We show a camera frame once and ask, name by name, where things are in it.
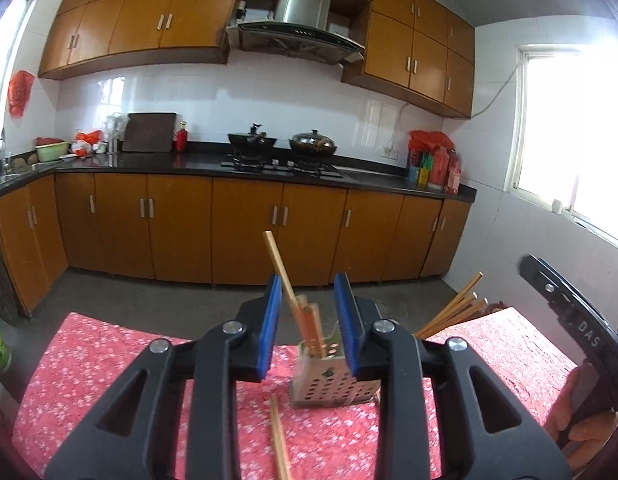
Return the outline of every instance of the metal screw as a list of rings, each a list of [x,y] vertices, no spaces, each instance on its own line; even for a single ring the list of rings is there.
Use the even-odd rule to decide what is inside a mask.
[[[226,334],[237,334],[243,331],[243,324],[240,321],[227,321],[223,325],[223,332]]]
[[[467,341],[462,339],[461,337],[452,337],[447,341],[449,345],[449,349],[454,352],[462,352],[463,350],[467,350]]]
[[[376,332],[385,334],[394,329],[395,325],[388,319],[379,319],[378,321],[374,321],[374,330]]]
[[[160,338],[160,339],[154,339],[153,341],[151,341],[151,344],[149,345],[149,349],[154,354],[163,354],[169,349],[170,346],[171,346],[171,343],[169,341],[167,341],[166,339]]]

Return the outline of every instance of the red tablecloth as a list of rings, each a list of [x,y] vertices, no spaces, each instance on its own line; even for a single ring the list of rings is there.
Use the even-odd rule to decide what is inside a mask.
[[[469,321],[433,336],[443,342],[465,338],[487,361],[540,423],[574,368],[538,330],[513,308]],[[62,323],[29,383],[12,441],[40,475],[70,431],[122,370],[156,335],[129,330],[70,314]],[[175,344],[182,340],[170,338]],[[238,430],[245,480],[276,477],[269,428],[268,399],[275,392],[296,480],[346,476],[371,479],[377,441],[377,408],[293,410],[287,392],[296,348],[275,347],[271,370],[260,384],[239,383]],[[425,384],[431,474],[440,474],[438,427],[431,385]],[[184,478],[187,419],[191,388],[185,395],[180,423],[176,476]]]

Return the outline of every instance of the electrical outlet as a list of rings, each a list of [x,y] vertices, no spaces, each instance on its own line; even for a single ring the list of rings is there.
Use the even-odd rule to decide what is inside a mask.
[[[385,158],[391,158],[393,160],[398,160],[398,150],[393,150],[385,146],[383,148],[381,156],[384,156]]]

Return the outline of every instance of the hand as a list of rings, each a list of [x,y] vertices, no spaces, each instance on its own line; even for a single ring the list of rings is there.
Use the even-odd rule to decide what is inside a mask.
[[[571,396],[578,383],[579,372],[578,368],[574,368],[569,373],[556,402],[549,410],[545,430],[554,441],[558,440],[558,434],[567,427],[574,414]],[[582,444],[567,457],[567,464],[572,472],[583,468],[596,456],[614,433],[617,425],[618,413],[615,412],[598,413],[574,425],[569,432],[569,440]]]

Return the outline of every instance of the white wall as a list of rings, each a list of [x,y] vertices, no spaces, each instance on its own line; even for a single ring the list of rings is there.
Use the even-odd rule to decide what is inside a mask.
[[[516,68],[516,46],[618,42],[613,20],[547,16],[493,23],[476,29],[474,110],[482,110]],[[515,306],[559,348],[579,349],[540,296],[517,272],[521,256],[542,257],[618,326],[618,249],[568,219],[503,192],[515,134],[516,76],[484,114],[445,119],[463,161],[464,182],[478,189],[446,282],[459,290],[478,270],[476,287],[490,302]]]
[[[382,158],[404,103],[340,82],[336,66],[273,54],[232,51],[227,65],[173,64],[113,70],[60,83],[55,135],[101,125],[103,82],[124,77],[121,111],[176,112],[187,122],[190,140],[228,142],[251,123],[279,139],[311,129],[331,137],[338,155],[404,167],[407,132],[439,130],[442,118],[408,105],[397,124],[398,160]]]
[[[7,151],[14,154],[28,152],[36,137],[54,134],[55,107],[60,83],[38,79],[38,68],[55,13],[62,0],[33,0],[11,73],[26,70],[36,76],[31,89],[31,98],[22,118],[12,119],[8,110],[4,113],[4,129]]]

